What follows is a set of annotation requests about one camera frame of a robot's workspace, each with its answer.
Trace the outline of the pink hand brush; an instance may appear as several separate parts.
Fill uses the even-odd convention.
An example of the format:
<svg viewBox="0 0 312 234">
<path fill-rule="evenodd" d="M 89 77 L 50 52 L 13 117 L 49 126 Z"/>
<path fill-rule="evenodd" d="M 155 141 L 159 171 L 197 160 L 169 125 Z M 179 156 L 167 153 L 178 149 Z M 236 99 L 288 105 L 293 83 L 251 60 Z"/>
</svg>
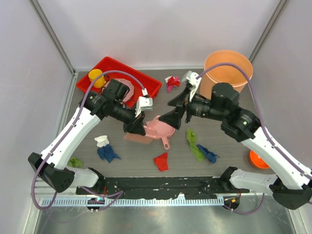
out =
<svg viewBox="0 0 312 234">
<path fill-rule="evenodd" d="M 131 133 L 127 133 L 124 136 L 124 139 L 128 140 L 128 141 L 142 143 L 142 144 L 150 144 L 153 141 L 153 139 L 151 137 L 142 136 L 142 135 L 138 135 L 138 134 L 131 134 Z"/>
</svg>

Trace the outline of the pink dustpan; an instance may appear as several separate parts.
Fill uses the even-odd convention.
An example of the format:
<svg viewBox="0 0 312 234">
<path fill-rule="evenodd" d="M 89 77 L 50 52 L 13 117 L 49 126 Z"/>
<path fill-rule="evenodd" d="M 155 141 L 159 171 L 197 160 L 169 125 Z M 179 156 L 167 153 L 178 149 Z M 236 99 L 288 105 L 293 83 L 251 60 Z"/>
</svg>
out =
<svg viewBox="0 0 312 234">
<path fill-rule="evenodd" d="M 174 134 L 175 128 L 160 121 L 158 118 L 159 116 L 156 116 L 153 120 L 146 122 L 146 125 L 144 126 L 145 136 L 152 139 L 161 139 L 164 149 L 169 150 L 170 144 L 168 138 Z"/>
</svg>

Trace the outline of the red and white paper scrap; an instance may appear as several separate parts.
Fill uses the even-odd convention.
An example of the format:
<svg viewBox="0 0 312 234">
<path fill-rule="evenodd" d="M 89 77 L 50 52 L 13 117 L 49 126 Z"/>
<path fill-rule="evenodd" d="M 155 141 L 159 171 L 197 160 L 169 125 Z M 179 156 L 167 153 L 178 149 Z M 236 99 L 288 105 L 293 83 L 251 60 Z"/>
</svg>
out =
<svg viewBox="0 0 312 234">
<path fill-rule="evenodd" d="M 179 87 L 181 84 L 178 76 L 169 76 L 165 78 L 165 82 L 168 93 L 170 93 L 174 87 Z"/>
</svg>

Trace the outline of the dark blue paper scrap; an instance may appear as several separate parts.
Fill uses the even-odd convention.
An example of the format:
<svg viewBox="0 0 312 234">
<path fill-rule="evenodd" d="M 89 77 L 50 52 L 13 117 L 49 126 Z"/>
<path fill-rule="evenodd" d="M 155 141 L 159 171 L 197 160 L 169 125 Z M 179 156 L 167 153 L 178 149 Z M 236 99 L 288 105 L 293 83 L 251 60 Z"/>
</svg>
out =
<svg viewBox="0 0 312 234">
<path fill-rule="evenodd" d="M 116 154 L 110 144 L 107 144 L 102 147 L 98 147 L 97 154 L 102 160 L 108 161 L 108 163 L 111 163 L 115 158 L 121 159 L 118 154 Z"/>
</svg>

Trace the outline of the orange plastic bucket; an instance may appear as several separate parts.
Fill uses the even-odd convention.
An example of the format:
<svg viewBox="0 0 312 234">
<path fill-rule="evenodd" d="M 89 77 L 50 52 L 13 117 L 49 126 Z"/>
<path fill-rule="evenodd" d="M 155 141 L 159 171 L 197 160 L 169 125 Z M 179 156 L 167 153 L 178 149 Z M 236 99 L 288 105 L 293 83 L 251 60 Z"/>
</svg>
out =
<svg viewBox="0 0 312 234">
<path fill-rule="evenodd" d="M 254 69 L 251 62 L 244 55 L 236 51 L 220 50 L 213 52 L 206 58 L 204 70 L 213 65 L 224 62 L 237 65 L 247 74 L 249 79 L 252 78 Z M 238 92 L 241 92 L 247 84 L 245 77 L 236 68 L 231 66 L 219 66 L 203 75 L 199 87 L 199 94 L 210 99 L 212 87 L 220 82 L 231 84 L 231 86 L 233 86 Z"/>
</svg>

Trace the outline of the small green paper scrap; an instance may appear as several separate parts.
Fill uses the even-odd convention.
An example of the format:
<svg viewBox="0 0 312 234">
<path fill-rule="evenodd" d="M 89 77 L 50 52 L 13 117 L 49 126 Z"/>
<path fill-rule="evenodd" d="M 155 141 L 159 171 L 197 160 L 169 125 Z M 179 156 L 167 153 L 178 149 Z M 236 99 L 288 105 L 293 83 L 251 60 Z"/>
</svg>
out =
<svg viewBox="0 0 312 234">
<path fill-rule="evenodd" d="M 83 162 L 73 157 L 68 161 L 67 165 L 73 168 L 81 168 L 83 166 Z"/>
</svg>

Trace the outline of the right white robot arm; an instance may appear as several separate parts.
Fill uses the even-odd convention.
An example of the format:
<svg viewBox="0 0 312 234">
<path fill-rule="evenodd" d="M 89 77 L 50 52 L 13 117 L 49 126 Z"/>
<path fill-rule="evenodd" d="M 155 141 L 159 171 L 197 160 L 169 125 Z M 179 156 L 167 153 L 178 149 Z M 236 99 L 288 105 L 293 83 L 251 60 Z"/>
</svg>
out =
<svg viewBox="0 0 312 234">
<path fill-rule="evenodd" d="M 159 120 L 180 129 L 181 119 L 201 117 L 221 121 L 221 130 L 255 152 L 274 171 L 273 175 L 249 173 L 228 167 L 220 177 L 220 187 L 230 193 L 246 189 L 271 195 L 280 205 L 296 210 L 312 200 L 312 171 L 289 153 L 282 156 L 282 147 L 262 127 L 259 118 L 239 106 L 239 93 L 228 83 L 213 86 L 211 99 L 191 95 L 191 86 L 168 102 L 174 109 Z"/>
</svg>

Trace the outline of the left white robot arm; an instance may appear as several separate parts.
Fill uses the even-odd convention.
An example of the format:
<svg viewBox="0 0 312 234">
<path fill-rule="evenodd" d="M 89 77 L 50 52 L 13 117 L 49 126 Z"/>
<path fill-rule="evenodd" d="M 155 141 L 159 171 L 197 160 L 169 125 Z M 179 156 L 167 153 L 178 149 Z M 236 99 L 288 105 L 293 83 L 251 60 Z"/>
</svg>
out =
<svg viewBox="0 0 312 234">
<path fill-rule="evenodd" d="M 143 107 L 151 107 L 153 100 L 147 90 L 129 109 L 121 103 L 121 96 L 128 87 L 119 81 L 111 81 L 102 94 L 89 91 L 85 94 L 72 119 L 57 138 L 40 154 L 31 153 L 28 158 L 36 176 L 40 177 L 56 192 L 62 193 L 70 186 L 87 187 L 92 194 L 100 194 L 104 188 L 104 177 L 93 168 L 70 168 L 67 163 L 86 135 L 105 117 L 123 122 L 126 133 L 146 134 L 143 126 Z"/>
</svg>

